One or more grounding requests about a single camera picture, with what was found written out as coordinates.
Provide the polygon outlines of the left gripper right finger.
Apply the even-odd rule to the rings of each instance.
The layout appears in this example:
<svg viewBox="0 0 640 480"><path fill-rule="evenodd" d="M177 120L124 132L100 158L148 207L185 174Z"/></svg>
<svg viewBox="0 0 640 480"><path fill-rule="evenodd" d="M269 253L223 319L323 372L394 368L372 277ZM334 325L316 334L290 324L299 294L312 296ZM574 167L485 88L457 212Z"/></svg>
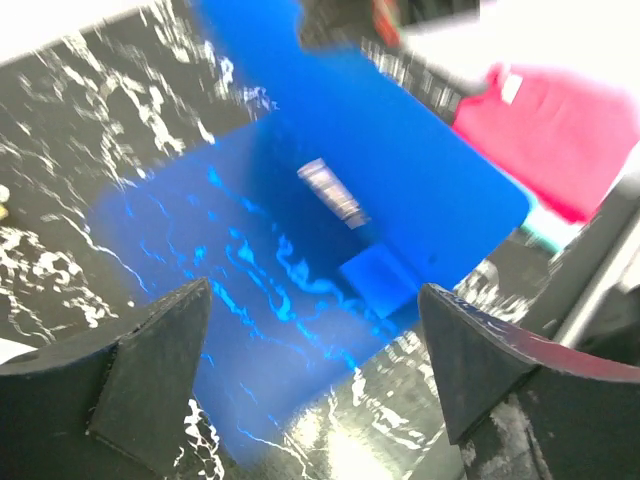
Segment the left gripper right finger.
<svg viewBox="0 0 640 480"><path fill-rule="evenodd" d="M639 370L418 296L448 438L469 479L636 479Z"/></svg>

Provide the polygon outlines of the blue plastic folder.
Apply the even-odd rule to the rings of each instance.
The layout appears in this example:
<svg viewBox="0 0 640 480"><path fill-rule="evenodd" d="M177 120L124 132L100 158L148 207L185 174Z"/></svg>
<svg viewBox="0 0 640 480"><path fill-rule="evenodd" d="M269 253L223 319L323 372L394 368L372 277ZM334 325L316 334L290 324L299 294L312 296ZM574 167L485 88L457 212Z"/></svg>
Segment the blue plastic folder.
<svg viewBox="0 0 640 480"><path fill-rule="evenodd" d="M198 1L269 100L257 120L105 193L91 224L154 300L212 289L195 396L225 450L279 478L394 477L444 439L413 344L426 283L452 288L517 229L525 194L358 46L304 49L295 1Z"/></svg>

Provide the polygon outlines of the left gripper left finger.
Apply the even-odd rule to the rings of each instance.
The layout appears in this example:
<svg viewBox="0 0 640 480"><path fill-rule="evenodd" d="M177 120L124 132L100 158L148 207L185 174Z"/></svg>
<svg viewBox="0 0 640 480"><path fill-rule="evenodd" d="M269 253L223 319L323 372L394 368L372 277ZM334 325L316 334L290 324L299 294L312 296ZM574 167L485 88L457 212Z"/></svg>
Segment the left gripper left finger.
<svg viewBox="0 0 640 480"><path fill-rule="evenodd" d="M2 478L171 475L211 303L208 280L194 280L2 364Z"/></svg>

